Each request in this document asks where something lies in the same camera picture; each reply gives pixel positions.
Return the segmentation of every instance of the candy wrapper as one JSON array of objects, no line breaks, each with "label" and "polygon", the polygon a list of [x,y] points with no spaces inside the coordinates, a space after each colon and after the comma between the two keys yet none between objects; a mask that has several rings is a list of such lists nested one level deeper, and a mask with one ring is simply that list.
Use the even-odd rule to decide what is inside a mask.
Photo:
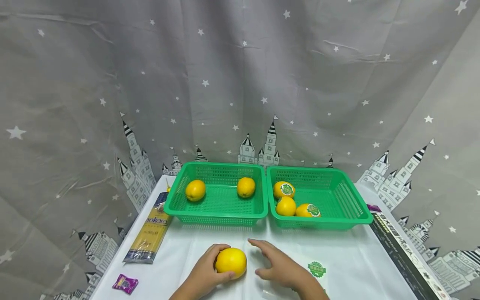
[{"label": "candy wrapper", "polygon": [[124,263],[153,263],[170,223],[170,217],[163,211],[167,195],[167,192],[163,192],[158,196],[147,220],[123,259]]},{"label": "candy wrapper", "polygon": [[138,284],[138,279],[128,278],[124,274],[120,274],[115,284],[112,286],[114,289],[120,289],[127,294],[131,294]]}]

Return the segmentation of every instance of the green plastic basket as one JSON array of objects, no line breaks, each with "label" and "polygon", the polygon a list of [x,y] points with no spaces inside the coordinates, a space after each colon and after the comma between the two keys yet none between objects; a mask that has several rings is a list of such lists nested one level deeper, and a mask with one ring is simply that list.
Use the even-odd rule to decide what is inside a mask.
[{"label": "green plastic basket", "polygon": [[[237,183],[242,177],[255,181],[255,193],[248,199],[237,195]],[[205,182],[205,197],[188,201],[185,188],[190,181]],[[218,226],[254,226],[268,214],[268,196],[264,169],[259,165],[188,162],[177,175],[164,210],[188,224]]]},{"label": "green plastic basket", "polygon": [[[295,203],[311,203],[321,217],[280,216],[275,211],[273,185],[287,181],[295,187]],[[333,168],[267,168],[270,209],[281,228],[348,230],[357,224],[370,224],[373,216],[345,172]]]}]

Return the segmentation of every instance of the yellow fruit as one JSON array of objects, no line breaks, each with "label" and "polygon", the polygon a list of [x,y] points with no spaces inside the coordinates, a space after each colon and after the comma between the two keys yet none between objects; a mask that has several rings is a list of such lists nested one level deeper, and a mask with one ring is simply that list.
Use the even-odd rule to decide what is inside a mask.
[{"label": "yellow fruit", "polygon": [[222,250],[216,257],[215,269],[218,273],[233,271],[233,279],[240,278],[247,270],[247,256],[237,248]]},{"label": "yellow fruit", "polygon": [[255,181],[252,178],[243,177],[237,183],[237,193],[242,198],[248,198],[255,192]]},{"label": "yellow fruit", "polygon": [[185,189],[185,195],[190,201],[198,201],[205,196],[205,183],[201,180],[193,180],[187,185]]},{"label": "yellow fruit", "polygon": [[319,217],[321,216],[320,210],[318,207],[311,203],[304,203],[297,207],[297,211],[295,212],[296,216],[304,216],[304,217]]},{"label": "yellow fruit", "polygon": [[277,199],[280,199],[283,196],[293,198],[293,196],[295,196],[295,188],[286,181],[279,181],[273,186],[273,196]]},{"label": "yellow fruit", "polygon": [[275,211],[281,216],[294,216],[296,209],[297,204],[295,203],[295,200],[288,196],[283,196],[276,204]]}]

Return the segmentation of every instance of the basket rim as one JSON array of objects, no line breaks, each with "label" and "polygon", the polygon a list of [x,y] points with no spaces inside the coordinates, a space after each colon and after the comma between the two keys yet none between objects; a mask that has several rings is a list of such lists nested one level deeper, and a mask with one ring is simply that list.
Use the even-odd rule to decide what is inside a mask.
[{"label": "basket rim", "polygon": [[178,185],[180,184],[180,180],[177,180],[175,178],[175,181],[173,182],[173,185],[170,188],[170,191],[172,193],[168,193],[167,200],[165,201],[164,205],[164,211],[167,215],[169,216],[195,216],[195,217],[201,217],[201,218],[208,218],[208,217],[227,217],[227,218],[235,218],[235,219],[263,219],[268,215],[268,195],[267,195],[267,190],[265,188],[265,185],[267,184],[266,182],[266,175],[264,168],[259,166],[259,165],[253,165],[253,164],[231,164],[231,163],[218,163],[218,162],[204,162],[204,161],[189,161],[185,164],[183,164],[180,172],[177,174],[177,178],[181,178],[183,176],[183,173],[186,172],[186,167],[190,165],[214,165],[214,166],[229,166],[229,167],[250,167],[250,168],[257,168],[260,170],[260,180],[262,182],[262,212],[260,214],[232,214],[232,213],[216,213],[216,212],[205,212],[202,213],[201,215],[198,215],[198,212],[188,212],[188,211],[183,211],[183,210],[175,210],[175,209],[170,209],[170,203],[173,198],[173,192],[177,190]]},{"label": "basket rim", "polygon": [[360,201],[360,207],[361,207],[362,211],[367,213],[367,217],[365,219],[359,219],[359,218],[356,218],[356,219],[346,219],[346,218],[339,219],[339,218],[331,218],[331,217],[309,218],[309,217],[303,217],[303,216],[281,216],[281,215],[277,214],[276,211],[275,211],[275,200],[274,200],[274,197],[273,197],[273,190],[272,190],[271,192],[268,191],[267,196],[268,196],[268,202],[270,204],[270,210],[271,210],[272,215],[274,216],[275,219],[280,220],[280,221],[287,221],[287,222],[291,222],[291,223],[293,223],[293,222],[303,222],[303,223],[310,223],[310,224],[341,223],[341,224],[367,225],[367,224],[372,223],[372,221],[373,221],[372,213],[368,209],[367,204],[365,203],[363,197],[360,195],[359,191],[357,190],[357,188],[353,184],[352,180],[350,179],[350,177],[348,177],[348,175],[344,171],[339,170],[339,169],[335,169],[335,168],[305,168],[305,167],[288,167],[288,166],[267,167],[267,175],[266,175],[267,186],[266,186],[266,189],[268,189],[268,190],[272,189],[272,187],[273,187],[272,176],[271,176],[271,170],[273,170],[273,169],[288,169],[288,170],[296,170],[296,171],[300,171],[300,172],[303,172],[305,170],[315,170],[317,172],[325,172],[325,173],[327,173],[327,172],[340,173],[346,179],[347,185],[350,188],[350,190],[352,191],[352,193],[354,194],[354,196],[360,198],[360,200],[361,200]]}]

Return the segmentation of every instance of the green sticker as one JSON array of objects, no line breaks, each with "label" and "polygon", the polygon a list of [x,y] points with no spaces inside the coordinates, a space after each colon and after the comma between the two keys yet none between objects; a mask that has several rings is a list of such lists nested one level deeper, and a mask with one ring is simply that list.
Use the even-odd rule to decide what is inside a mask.
[{"label": "green sticker", "polygon": [[312,215],[312,216],[319,216],[320,215],[320,210],[318,207],[316,207],[313,204],[309,204],[307,206],[307,211]]},{"label": "green sticker", "polygon": [[288,183],[284,183],[284,184],[280,185],[280,190],[282,191],[282,193],[284,195],[287,195],[287,196],[293,194],[293,188]]},{"label": "green sticker", "polygon": [[323,275],[325,275],[325,273],[327,272],[327,269],[325,269],[321,263],[319,262],[311,262],[308,264],[308,269],[310,270],[310,273],[317,277],[317,278],[320,278],[322,277]]}]

